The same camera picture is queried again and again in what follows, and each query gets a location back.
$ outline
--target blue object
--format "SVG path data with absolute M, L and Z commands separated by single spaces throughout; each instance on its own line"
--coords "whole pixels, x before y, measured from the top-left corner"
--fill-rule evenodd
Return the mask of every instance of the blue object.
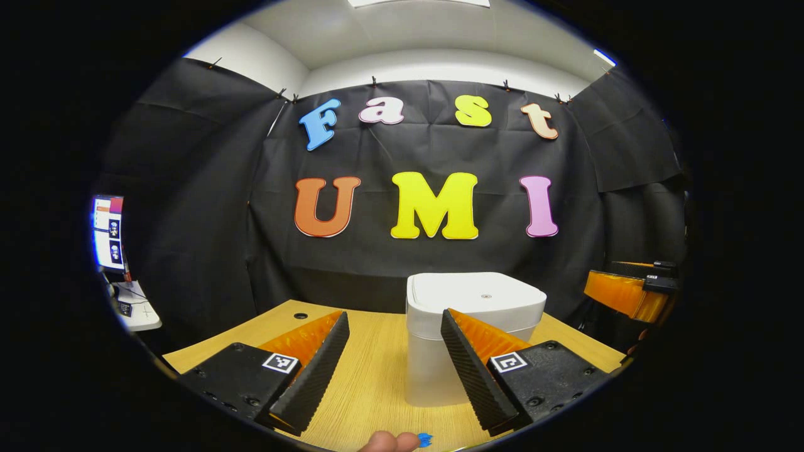
M 610 59 L 609 56 L 603 53 L 602 51 L 595 49 L 594 54 L 599 56 L 602 60 L 611 64 L 612 66 L 617 66 L 617 63 L 614 60 Z
M 335 125 L 338 117 L 335 116 L 335 112 L 332 109 L 337 109 L 339 106 L 341 106 L 341 101 L 329 99 L 315 110 L 301 117 L 299 124 L 305 126 L 307 137 L 310 139 L 310 142 L 307 143 L 307 150 L 313 150 L 335 136 L 335 132 L 328 130 L 326 126 L 332 127 Z
M 429 446 L 431 439 L 433 439 L 432 435 L 419 434 L 419 447 L 427 447 L 427 446 Z

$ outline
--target peach letter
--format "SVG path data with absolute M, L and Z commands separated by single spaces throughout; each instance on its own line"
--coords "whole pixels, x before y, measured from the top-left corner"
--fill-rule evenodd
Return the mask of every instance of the peach letter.
M 522 113 L 527 114 L 527 117 L 530 118 L 531 127 L 533 127 L 533 130 L 539 134 L 540 137 L 548 140 L 555 140 L 558 138 L 558 130 L 551 129 L 548 125 L 547 120 L 552 117 L 550 112 L 542 110 L 536 104 L 525 105 L 520 110 L 522 110 Z

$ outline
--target white wall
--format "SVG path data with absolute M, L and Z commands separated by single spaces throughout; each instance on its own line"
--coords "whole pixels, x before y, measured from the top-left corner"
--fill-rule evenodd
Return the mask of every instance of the white wall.
M 398 80 L 458 80 L 502 85 L 561 98 L 591 83 L 545 64 L 485 51 L 416 49 L 361 56 L 314 69 L 299 97 L 336 88 Z
M 301 91 L 302 82 L 310 72 L 284 47 L 243 23 L 224 28 L 199 43 L 185 56 L 210 63 L 220 58 L 218 66 L 246 76 L 273 91 L 287 88 L 282 95 L 288 99 L 293 98 L 294 92 Z
M 235 23 L 210 36 L 185 55 L 215 62 L 292 99 L 331 89 L 399 80 L 458 80 L 502 85 L 553 97 L 575 96 L 589 86 L 568 72 L 514 56 L 453 49 L 390 51 L 340 61 L 310 71 L 284 47 L 268 36 Z

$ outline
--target pink letter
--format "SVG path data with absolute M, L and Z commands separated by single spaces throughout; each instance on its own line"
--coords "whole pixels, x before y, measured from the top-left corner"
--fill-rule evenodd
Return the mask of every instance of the pink letter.
M 383 122 L 383 124 L 399 124 L 404 119 L 402 107 L 404 103 L 396 97 L 375 97 L 366 102 L 364 109 L 357 116 L 363 122 Z
M 548 187 L 550 179 L 542 176 L 525 176 L 519 183 L 527 191 L 527 202 L 531 206 L 531 223 L 525 229 L 531 237 L 549 237 L 558 233 L 558 226 L 552 222 Z

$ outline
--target yellow letter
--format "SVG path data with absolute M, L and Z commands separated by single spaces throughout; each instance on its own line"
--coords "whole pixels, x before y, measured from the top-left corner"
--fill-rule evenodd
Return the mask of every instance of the yellow letter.
M 464 94 L 455 98 L 455 112 L 457 121 L 463 125 L 473 125 L 475 127 L 486 127 L 491 124 L 491 113 L 489 103 L 480 96 L 470 96 Z
M 397 173 L 391 178 L 400 188 L 400 214 L 391 236 L 396 239 L 415 239 L 419 228 L 413 224 L 414 212 L 428 237 L 433 238 L 447 217 L 441 234 L 447 239 L 472 240 L 478 238 L 472 214 L 472 190 L 478 178 L 469 173 L 452 173 L 436 197 L 421 173 Z

